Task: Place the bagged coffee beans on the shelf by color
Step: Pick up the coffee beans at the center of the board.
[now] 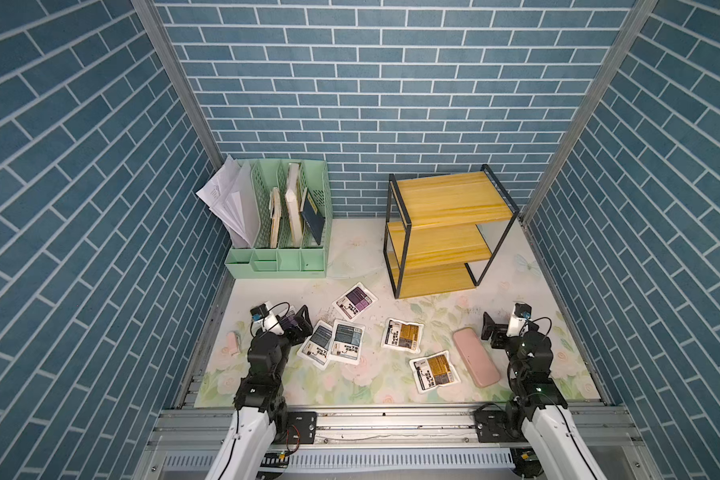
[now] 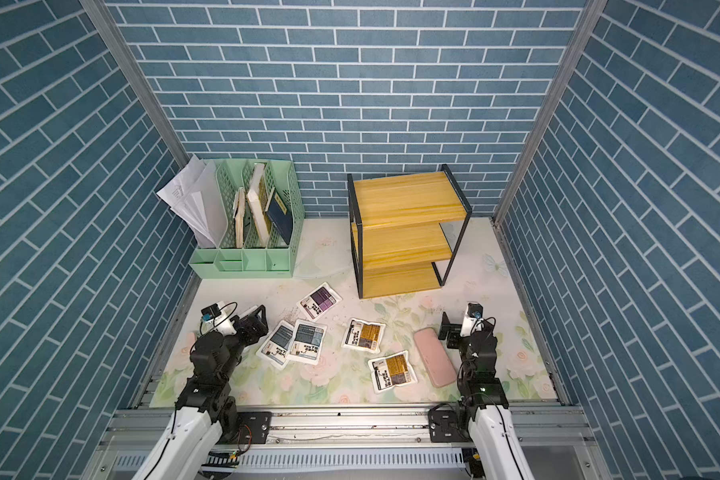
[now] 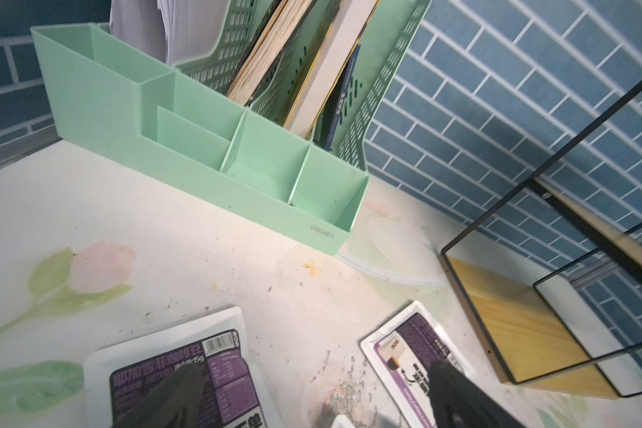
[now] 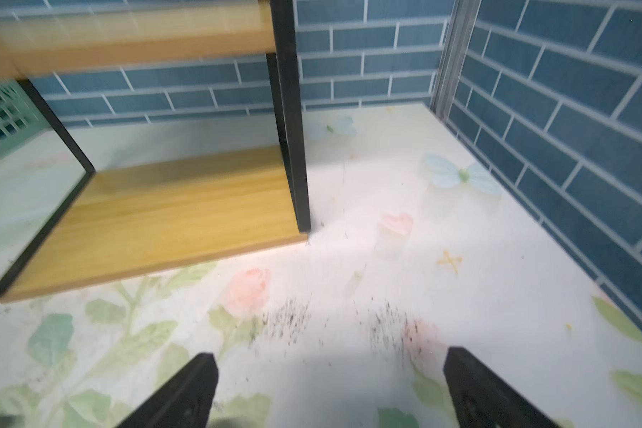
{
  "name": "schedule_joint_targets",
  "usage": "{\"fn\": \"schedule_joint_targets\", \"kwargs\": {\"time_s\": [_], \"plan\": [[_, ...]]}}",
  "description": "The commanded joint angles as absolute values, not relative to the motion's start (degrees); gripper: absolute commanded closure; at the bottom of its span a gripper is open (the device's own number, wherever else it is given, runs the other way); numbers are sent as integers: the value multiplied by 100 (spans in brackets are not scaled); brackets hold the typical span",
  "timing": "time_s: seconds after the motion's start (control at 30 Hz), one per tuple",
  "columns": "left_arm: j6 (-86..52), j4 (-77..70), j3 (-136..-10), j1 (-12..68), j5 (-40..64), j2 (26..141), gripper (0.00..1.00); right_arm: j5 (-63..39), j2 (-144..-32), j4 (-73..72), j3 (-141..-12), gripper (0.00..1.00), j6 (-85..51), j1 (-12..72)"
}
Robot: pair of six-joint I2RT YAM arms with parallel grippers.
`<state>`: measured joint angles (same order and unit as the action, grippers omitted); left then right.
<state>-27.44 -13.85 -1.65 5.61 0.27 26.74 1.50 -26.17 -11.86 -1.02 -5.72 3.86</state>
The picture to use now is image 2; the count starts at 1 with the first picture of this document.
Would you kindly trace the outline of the wooden black-frame three-tier shelf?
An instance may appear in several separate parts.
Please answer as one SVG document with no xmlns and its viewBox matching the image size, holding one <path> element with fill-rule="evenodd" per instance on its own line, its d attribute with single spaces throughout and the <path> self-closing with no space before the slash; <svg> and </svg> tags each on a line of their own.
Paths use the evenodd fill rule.
<svg viewBox="0 0 720 480">
<path fill-rule="evenodd" d="M 358 296 L 442 288 L 472 216 L 450 167 L 346 183 Z"/>
</svg>

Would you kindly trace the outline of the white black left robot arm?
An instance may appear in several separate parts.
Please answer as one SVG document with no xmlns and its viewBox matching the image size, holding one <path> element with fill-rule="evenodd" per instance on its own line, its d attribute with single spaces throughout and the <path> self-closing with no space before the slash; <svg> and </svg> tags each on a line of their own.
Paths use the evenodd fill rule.
<svg viewBox="0 0 720 480">
<path fill-rule="evenodd" d="M 271 415 L 255 413 L 252 420 L 241 417 L 229 382 L 244 350 L 268 333 L 266 308 L 258 305 L 243 316 L 224 317 L 196 339 L 189 350 L 193 375 L 179 394 L 161 439 L 134 475 L 136 479 L 193 479 L 217 443 L 238 444 L 228 455 L 235 463 L 252 444 L 266 439 L 254 429 L 258 421 L 267 427 Z"/>
</svg>

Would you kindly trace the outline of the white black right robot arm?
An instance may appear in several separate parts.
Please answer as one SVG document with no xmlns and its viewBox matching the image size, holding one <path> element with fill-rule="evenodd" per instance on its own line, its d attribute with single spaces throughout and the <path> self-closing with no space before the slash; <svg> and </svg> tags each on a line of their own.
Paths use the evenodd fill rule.
<svg viewBox="0 0 720 480">
<path fill-rule="evenodd" d="M 496 319 L 469 303 L 461 323 L 441 320 L 438 339 L 459 352 L 456 385 L 460 398 L 428 411 L 433 443 L 473 444 L 462 450 L 473 478 L 532 479 L 534 477 L 516 435 L 509 403 L 496 374 Z"/>
</svg>

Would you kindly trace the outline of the teal coffee bag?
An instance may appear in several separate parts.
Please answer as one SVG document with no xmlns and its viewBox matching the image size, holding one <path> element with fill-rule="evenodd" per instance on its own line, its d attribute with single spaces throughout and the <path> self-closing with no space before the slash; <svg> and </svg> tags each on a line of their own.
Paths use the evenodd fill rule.
<svg viewBox="0 0 720 480">
<path fill-rule="evenodd" d="M 257 350 L 256 356 L 269 362 L 277 370 L 283 370 L 289 362 L 288 352 L 294 338 L 295 327 L 280 321 Z"/>
<path fill-rule="evenodd" d="M 317 365 L 328 327 L 307 320 L 297 320 L 286 358 L 290 361 Z"/>
</svg>

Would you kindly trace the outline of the yellow coffee bag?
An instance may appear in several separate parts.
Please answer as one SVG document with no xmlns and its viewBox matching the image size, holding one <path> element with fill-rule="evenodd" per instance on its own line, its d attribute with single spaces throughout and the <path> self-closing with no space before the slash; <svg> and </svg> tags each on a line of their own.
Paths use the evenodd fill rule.
<svg viewBox="0 0 720 480">
<path fill-rule="evenodd" d="M 358 318 L 351 318 L 342 339 L 343 348 L 378 353 L 386 325 Z"/>
<path fill-rule="evenodd" d="M 407 350 L 386 357 L 370 359 L 367 365 L 375 393 L 382 393 L 396 387 L 418 382 L 416 373 L 409 361 L 409 352 Z"/>
</svg>

